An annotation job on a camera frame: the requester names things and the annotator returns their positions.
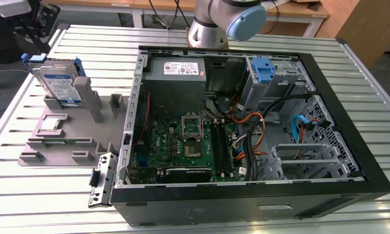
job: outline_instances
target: motherboard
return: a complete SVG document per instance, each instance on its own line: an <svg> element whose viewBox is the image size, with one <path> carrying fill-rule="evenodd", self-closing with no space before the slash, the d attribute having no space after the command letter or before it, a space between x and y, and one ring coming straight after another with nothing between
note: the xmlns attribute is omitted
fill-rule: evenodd
<svg viewBox="0 0 390 234"><path fill-rule="evenodd" d="M151 147L136 147L131 179L136 184L239 181L232 143L237 126L199 116L153 123Z"/></svg>

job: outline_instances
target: green circuit board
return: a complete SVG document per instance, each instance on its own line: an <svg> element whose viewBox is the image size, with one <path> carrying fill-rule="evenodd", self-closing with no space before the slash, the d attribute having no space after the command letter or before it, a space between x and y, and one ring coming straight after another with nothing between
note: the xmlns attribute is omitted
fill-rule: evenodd
<svg viewBox="0 0 390 234"><path fill-rule="evenodd" d="M215 155L211 136L211 122L205 121L203 125L203 138L196 140L183 140L181 120L159 120L155 122L152 129L151 152L148 155L135 155L135 171L139 174L139 183L156 183L156 170L159 168L209 168L213 170L213 181L239 181L237 173L232 176L220 176L215 173ZM200 131L197 121L185 122L185 132L197 133ZM237 131L236 124L225 125L225 132L232 136Z"/></svg>

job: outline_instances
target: slotted aluminum table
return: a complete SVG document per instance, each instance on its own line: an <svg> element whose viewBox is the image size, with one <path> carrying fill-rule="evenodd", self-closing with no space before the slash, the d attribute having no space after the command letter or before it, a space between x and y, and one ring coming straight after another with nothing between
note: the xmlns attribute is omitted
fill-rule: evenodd
<svg viewBox="0 0 390 234"><path fill-rule="evenodd" d="M84 61L100 95L131 91L139 45L185 46L185 31L71 25L51 40L50 57ZM311 53L390 180L390 97L348 45L333 39L257 36L232 49ZM305 220L132 228L115 208L88 208L90 168L27 169L19 154L44 109L28 76L0 120L0 233L390 233L390 194Z"/></svg>

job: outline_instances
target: sticker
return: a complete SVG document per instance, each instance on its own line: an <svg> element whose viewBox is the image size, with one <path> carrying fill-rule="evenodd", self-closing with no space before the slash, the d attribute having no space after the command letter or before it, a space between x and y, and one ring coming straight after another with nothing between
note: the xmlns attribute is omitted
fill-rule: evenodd
<svg viewBox="0 0 390 234"><path fill-rule="evenodd" d="M165 75L200 75L196 62L165 62Z"/></svg>
<svg viewBox="0 0 390 234"><path fill-rule="evenodd" d="M244 106L243 106L240 103L236 103L236 107L239 108L239 110L241 110L241 111L243 111L243 109L244 109Z"/></svg>
<svg viewBox="0 0 390 234"><path fill-rule="evenodd" d="M78 89L71 85L71 76L46 74L44 81L58 100L63 102L66 106L78 106L78 103L82 102L82 98Z"/></svg>
<svg viewBox="0 0 390 234"><path fill-rule="evenodd" d="M240 167L240 169L239 169L239 174L241 174L241 175L247 175L247 174L248 174L248 170L247 170L247 168Z"/></svg>
<svg viewBox="0 0 390 234"><path fill-rule="evenodd" d="M129 4L121 4L121 3L112 3L112 6L125 6L125 7L129 7L131 5Z"/></svg>

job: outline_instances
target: power supply label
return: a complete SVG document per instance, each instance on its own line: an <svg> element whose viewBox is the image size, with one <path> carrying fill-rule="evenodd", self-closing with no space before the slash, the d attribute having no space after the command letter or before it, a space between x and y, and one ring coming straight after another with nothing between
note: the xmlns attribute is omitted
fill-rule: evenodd
<svg viewBox="0 0 390 234"><path fill-rule="evenodd" d="M71 85L71 76L46 74L44 81L58 100L63 102L66 106L78 106L82 102L82 97L79 91Z"/></svg>
<svg viewBox="0 0 390 234"><path fill-rule="evenodd" d="M200 75L196 62L165 62L165 75Z"/></svg>

